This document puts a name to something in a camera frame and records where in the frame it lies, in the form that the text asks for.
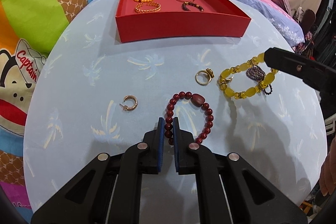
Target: orange fabric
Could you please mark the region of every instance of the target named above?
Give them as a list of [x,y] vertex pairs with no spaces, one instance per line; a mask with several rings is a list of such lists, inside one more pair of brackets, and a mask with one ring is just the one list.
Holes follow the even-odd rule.
[[11,54],[14,54],[16,44],[19,41],[19,37],[16,35],[13,28],[9,24],[1,1],[0,1],[0,37],[1,37],[0,49],[5,48]]

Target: earring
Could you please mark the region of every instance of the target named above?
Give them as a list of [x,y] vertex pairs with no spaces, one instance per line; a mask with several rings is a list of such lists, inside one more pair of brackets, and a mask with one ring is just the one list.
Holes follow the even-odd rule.
[[132,111],[132,110],[135,110],[137,108],[137,106],[138,106],[138,100],[135,98],[135,96],[133,96],[133,95],[127,95],[124,98],[124,102],[126,102],[126,100],[133,100],[134,101],[134,106],[128,107],[126,105],[123,106],[122,104],[119,104],[119,105],[121,105],[123,107],[123,110],[125,110],[125,111]]

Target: lime green fabric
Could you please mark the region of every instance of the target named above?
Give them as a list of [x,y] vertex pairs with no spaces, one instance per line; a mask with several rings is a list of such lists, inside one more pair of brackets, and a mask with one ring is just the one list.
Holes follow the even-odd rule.
[[7,19],[18,37],[34,50],[49,53],[69,25],[57,0],[1,0]]

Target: black beaded bracelet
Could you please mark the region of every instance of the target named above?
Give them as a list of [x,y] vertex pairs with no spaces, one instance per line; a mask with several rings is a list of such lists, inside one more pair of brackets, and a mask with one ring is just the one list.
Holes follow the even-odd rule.
[[194,6],[194,7],[196,7],[198,10],[200,10],[201,12],[204,11],[204,9],[203,9],[202,6],[199,6],[199,5],[196,4],[196,3],[188,2],[188,1],[186,1],[186,2],[184,2],[184,3],[182,4],[182,9],[185,10],[185,11],[190,11],[190,10],[187,8],[187,5]]

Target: white tablecloth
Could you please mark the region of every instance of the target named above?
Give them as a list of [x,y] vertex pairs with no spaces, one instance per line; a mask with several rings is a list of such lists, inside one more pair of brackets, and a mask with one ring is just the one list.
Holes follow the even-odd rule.
[[[214,153],[237,152],[299,204],[318,180],[326,134],[316,94],[300,79],[279,72],[269,96],[227,99],[216,81],[195,82],[197,71],[239,65],[269,47],[290,47],[258,11],[234,1],[252,21],[242,38],[183,37],[121,44],[115,13],[119,0],[94,0],[71,22],[51,52],[36,85],[26,122],[24,171],[37,210],[100,152],[122,153],[155,128],[167,102],[180,91],[199,93],[214,112],[203,142]],[[151,28],[150,22],[139,22]],[[176,18],[176,28],[184,24]],[[266,73],[269,68],[261,67]],[[255,82],[236,74],[231,87]],[[124,112],[124,96],[138,107]],[[180,127],[198,135],[204,114],[189,101],[174,113]],[[165,140],[162,173],[144,175],[140,223],[199,223],[193,175],[175,173],[173,148]]]

